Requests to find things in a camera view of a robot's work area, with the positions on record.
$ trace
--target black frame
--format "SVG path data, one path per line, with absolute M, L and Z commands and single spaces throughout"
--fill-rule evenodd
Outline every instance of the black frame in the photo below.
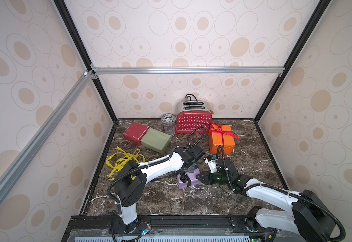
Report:
M 137 216 L 139 221 L 151 224 L 152 229 L 189 229 L 189 228 L 219 228 L 231 229 L 234 233 L 244 233 L 253 238 L 262 238 L 265 233 L 272 233 L 270 228 L 261 228 L 257 232 L 251 232 L 246 228 L 245 220 L 248 215 L 150 215 Z M 107 229 L 119 236 L 137 236 L 137 232 L 126 234 L 125 224 L 121 219 L 112 214 L 110 216 L 72 216 L 63 234 L 62 242 L 67 241 L 72 230 Z
M 290 53 L 288 60 L 285 62 L 285 70 L 279 77 L 276 79 L 275 83 L 273 84 L 271 90 L 269 91 L 266 99 L 264 100 L 261 108 L 259 109 L 256 117 L 253 119 L 239 119 L 239 120 L 250 120 L 253 121 L 256 129 L 262 139 L 262 142 L 266 148 L 266 151 L 268 152 L 268 155 L 271 159 L 271 162 L 275 168 L 275 171 L 277 172 L 277 175 L 279 176 L 279 179 L 282 183 L 282 186 L 284 189 L 288 189 L 288 186 L 285 183 L 284 177 L 282 176 L 281 171 L 278 168 L 278 165 L 270 151 L 270 148 L 262 134 L 262 131 L 259 127 L 258 122 L 260 121 L 262 115 L 266 111 L 267 107 L 269 106 L 270 102 L 272 101 L 274 95 L 277 93 L 282 81 L 285 79 L 286 75 L 289 73 L 291 67 L 293 66 L 295 60 L 299 56 L 299 53 L 303 49 L 305 43 L 308 41 L 309 36 L 312 34 L 314 28 L 316 27 L 317 23 L 319 22 L 319 19 L 322 17 L 325 9 L 328 7 L 328 4 L 330 3 L 331 0 L 320 0 L 318 5 L 316 6 L 312 16 L 310 17 L 307 25 L 304 28 L 304 31 L 300 35 L 295 47 L 293 48 L 293 51 Z M 65 23 L 67 30 L 77 47 L 77 50 L 88 70 L 91 70 L 93 74 L 95 74 L 91 59 L 86 51 L 86 48 L 82 42 L 82 39 L 80 38 L 80 35 L 77 31 L 77 28 L 75 27 L 75 24 L 71 18 L 71 15 L 68 11 L 68 8 L 66 4 L 64 3 L 64 0 L 54 0 L 55 5 L 57 7 L 57 10 L 59 11 L 63 22 Z M 103 89 L 101 82 L 99 78 L 95 75 L 95 79 L 93 79 L 94 85 L 96 86 L 96 89 L 113 121 L 113 127 L 112 130 L 109 134 L 109 137 L 106 141 L 105 148 L 102 152 L 101 158 L 98 162 L 98 166 L 96 168 L 96 172 L 93 176 L 91 185 L 89 187 L 89 190 L 86 194 L 86 203 L 82 206 L 81 209 L 81 215 L 79 216 L 72 216 L 70 219 L 70 222 L 66 228 L 66 231 L 63 235 L 62 241 L 67 241 L 68 236 L 73 229 L 94 229 L 94 228 L 110 228 L 111 222 L 115 219 L 114 216 L 83 216 L 87 214 L 87 211 L 89 209 L 89 203 L 91 201 L 91 197 L 94 193 L 94 189 L 96 187 L 97 181 L 99 174 L 101 172 L 101 169 L 104 164 L 104 160 L 106 159 L 108 149 L 111 145 L 113 136 L 115 134 L 115 131 L 117 129 L 117 125 L 119 123 L 119 120 L 132 120 L 132 119 L 118 119 L 111 107 L 111 104 L 109 102 L 109 99 L 106 96 L 106 92 Z M 159 215 L 152 215 L 152 216 L 139 216 L 140 219 L 143 220 L 151 220 L 152 225 L 154 225 L 153 228 L 232 228 L 235 229 L 233 226 L 233 221 L 236 221 L 236 219 L 244 219 L 245 215 L 201 215 L 201 216 L 189 216 L 189 215 L 167 215 L 167 216 L 159 216 Z M 248 231 L 244 231 L 245 228 L 237 228 L 237 232 L 245 232 L 247 234 Z M 121 231 L 119 228 L 115 229 L 116 233 L 120 233 Z
M 328 7 L 330 1 L 331 0 L 320 0 L 319 3 L 317 4 L 315 10 L 313 11 L 313 14 L 311 15 L 308 23 L 306 24 L 304 30 L 302 31 L 296 45 L 294 46 L 287 61 L 285 62 L 284 72 L 280 76 L 277 77 L 277 79 L 275 80 L 268 95 L 266 96 L 261 108 L 259 109 L 258 113 L 256 114 L 256 116 L 254 118 L 256 123 L 258 123 L 259 120 L 261 120 L 262 115 L 265 113 L 265 111 L 266 111 L 267 107 L 269 106 L 270 102 L 272 101 L 274 95 L 277 93 L 282 81 L 285 79 L 286 75 L 289 73 L 291 67 L 293 66 L 293 64 L 296 61 L 297 57 L 299 56 L 301 50 L 303 49 L 306 42 L 308 41 L 310 35 L 312 34 L 313 30 L 315 29 L 320 18 L 324 14 L 324 11 Z
M 93 73 L 95 73 L 92 68 L 92 65 L 91 65 L 90 57 L 87 54 L 85 45 L 83 44 L 82 39 L 79 36 L 78 30 L 75 27 L 75 24 L 73 22 L 73 19 L 71 18 L 70 12 L 67 9 L 66 3 L 64 2 L 64 0 L 54 0 L 54 3 L 56 5 L 56 8 L 59 11 L 62 19 L 63 19 L 63 22 L 65 22 L 67 30 L 70 33 L 70 36 L 71 36 L 75 46 L 77 47 L 77 50 L 80 54 L 80 57 L 82 58 L 87 70 L 91 70 Z M 96 89 L 97 89 L 99 95 L 101 96 L 101 99 L 102 99 L 103 103 L 105 104 L 106 110 L 109 113 L 113 123 L 116 123 L 118 120 L 117 116 L 114 113 L 113 108 L 111 107 L 109 99 L 106 96 L 106 92 L 103 89 L 99 78 L 96 75 L 95 75 L 95 77 L 96 78 L 93 79 L 94 85 L 96 86 Z

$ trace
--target wall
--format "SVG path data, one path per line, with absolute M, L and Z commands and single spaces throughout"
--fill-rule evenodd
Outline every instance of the wall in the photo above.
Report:
M 0 0 L 0 177 L 83 72 L 48 0 Z
M 67 0 L 66 4 L 97 67 L 204 67 L 283 65 L 318 2 Z M 241 82 L 246 75 L 251 76 L 250 85 L 243 86 Z M 174 113 L 182 94 L 191 91 L 211 102 L 216 118 L 253 118 L 270 89 L 265 82 L 275 80 L 277 75 L 259 79 L 263 87 L 256 84 L 261 76 L 104 75 L 102 78 L 118 118 L 151 118 Z M 192 83 L 195 77 L 200 79 L 197 85 Z M 137 85 L 125 85 L 124 78 Z M 232 79 L 228 86 L 227 79 Z
M 0 242 L 60 242 L 77 215 L 111 119 L 90 81 L 0 206 Z
M 283 65 L 318 0 L 68 0 L 99 67 Z
M 352 1 L 326 11 L 260 126 L 289 187 L 314 191 L 352 242 Z
M 253 118 L 276 80 L 265 74 L 100 75 L 119 118 L 159 118 L 192 93 L 209 103 L 214 118 Z

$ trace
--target red ribbon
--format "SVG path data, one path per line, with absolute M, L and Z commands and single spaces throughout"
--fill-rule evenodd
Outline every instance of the red ribbon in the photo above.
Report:
M 215 122 L 212 122 L 211 123 L 211 128 L 212 128 L 212 133 L 221 133 L 222 134 L 222 144 L 224 146 L 224 137 L 223 137 L 223 134 L 226 134 L 226 135 L 229 135 L 229 136 L 232 136 L 236 139 L 239 139 L 239 136 L 237 136 L 235 133 L 231 132 L 231 131 L 226 131 L 226 130 L 223 130 L 223 124 L 219 125 Z

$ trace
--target dark marble surface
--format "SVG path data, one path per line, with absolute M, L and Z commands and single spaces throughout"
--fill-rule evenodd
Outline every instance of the dark marble surface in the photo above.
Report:
M 231 154 L 231 160 L 240 174 L 247 174 L 265 183 L 282 187 L 278 175 L 270 161 L 263 146 L 262 140 L 256 131 L 255 125 L 249 120 L 213 120 L 216 123 L 230 124 L 234 133 L 240 136 L 235 139 L 235 148 Z M 141 148 L 141 154 L 147 160 L 162 157 L 150 149 L 138 147 L 136 144 L 126 141 L 123 132 L 132 123 L 132 120 L 119 122 L 114 139 L 111 143 L 108 155 L 117 150 L 117 146 L 126 152 L 133 153 L 136 148 Z M 164 131 L 160 120 L 136 120 L 136 122 Z M 166 153 L 170 153 L 176 145 L 184 145 L 188 134 L 176 134 L 168 146 Z M 209 152 L 208 135 L 199 145 Z M 208 165 L 200 164 L 201 171 L 209 170 Z M 114 201 L 106 196 L 106 190 L 110 182 L 107 175 L 111 168 L 104 164 L 94 191 L 92 202 L 87 215 L 111 215 L 116 210 Z M 137 202 L 138 215 L 225 215 L 225 214 L 247 214 L 253 206 L 263 206 L 268 209 L 276 209 L 274 206 L 258 199 L 244 197 L 241 195 L 230 195 L 225 193 L 218 185 L 197 185 L 179 190 L 176 178 L 153 181 L 145 186 L 141 199 Z

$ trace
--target gift box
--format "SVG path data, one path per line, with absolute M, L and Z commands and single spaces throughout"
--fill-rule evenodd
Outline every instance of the gift box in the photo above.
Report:
M 150 148 L 154 151 L 164 154 L 165 149 L 171 142 L 171 136 L 169 134 L 149 128 L 147 133 L 142 137 L 141 143 L 146 148 Z
M 225 154 L 231 154 L 235 147 L 234 138 L 239 139 L 239 136 L 231 131 L 230 125 L 211 123 L 210 130 L 208 132 L 210 139 L 210 152 L 216 154 L 218 146 L 223 146 Z
M 147 133 L 148 129 L 149 127 L 144 124 L 133 122 L 124 132 L 125 140 L 141 145 L 141 139 Z
M 182 181 L 181 175 L 178 174 L 176 176 L 176 181 L 177 181 L 177 185 L 179 186 L 179 190 L 190 186 L 202 184 L 202 182 L 196 178 L 196 176 L 199 174 L 200 174 L 199 168 L 196 168 L 193 173 L 185 172 L 185 174 L 183 174 L 183 176 L 185 177 L 184 182 Z

